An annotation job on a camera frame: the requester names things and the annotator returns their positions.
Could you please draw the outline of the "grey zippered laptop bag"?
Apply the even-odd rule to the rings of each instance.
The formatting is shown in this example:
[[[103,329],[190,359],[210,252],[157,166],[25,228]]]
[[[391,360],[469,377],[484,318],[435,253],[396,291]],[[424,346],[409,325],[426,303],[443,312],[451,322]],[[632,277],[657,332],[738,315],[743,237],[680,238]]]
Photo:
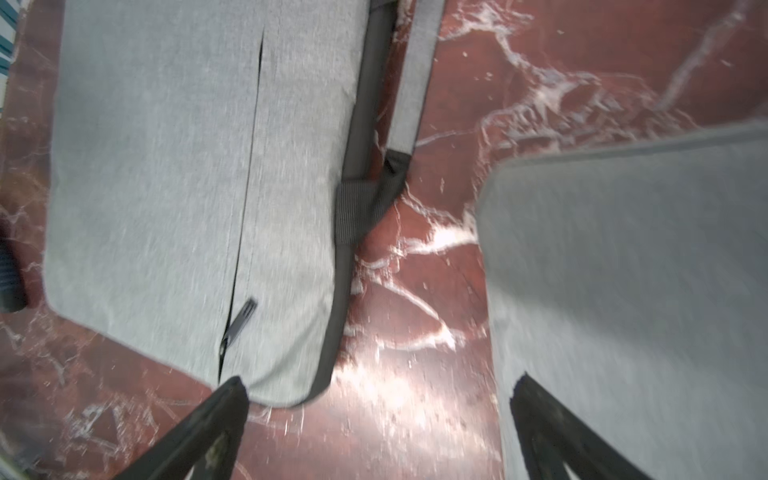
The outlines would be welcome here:
[[[273,408],[329,386],[403,191],[441,1],[70,1],[48,305]]]

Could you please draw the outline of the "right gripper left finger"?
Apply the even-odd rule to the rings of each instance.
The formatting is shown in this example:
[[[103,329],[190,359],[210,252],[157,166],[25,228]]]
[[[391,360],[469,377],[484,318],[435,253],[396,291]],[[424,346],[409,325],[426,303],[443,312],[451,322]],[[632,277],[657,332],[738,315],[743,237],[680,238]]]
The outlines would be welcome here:
[[[246,389],[234,376],[116,477],[228,480],[248,411]]]

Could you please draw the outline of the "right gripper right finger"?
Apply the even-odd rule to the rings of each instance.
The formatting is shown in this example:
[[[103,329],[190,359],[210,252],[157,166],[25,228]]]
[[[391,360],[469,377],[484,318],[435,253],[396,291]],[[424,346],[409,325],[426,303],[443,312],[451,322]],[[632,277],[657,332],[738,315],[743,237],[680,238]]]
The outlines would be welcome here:
[[[527,374],[510,410],[531,479],[650,479]]]

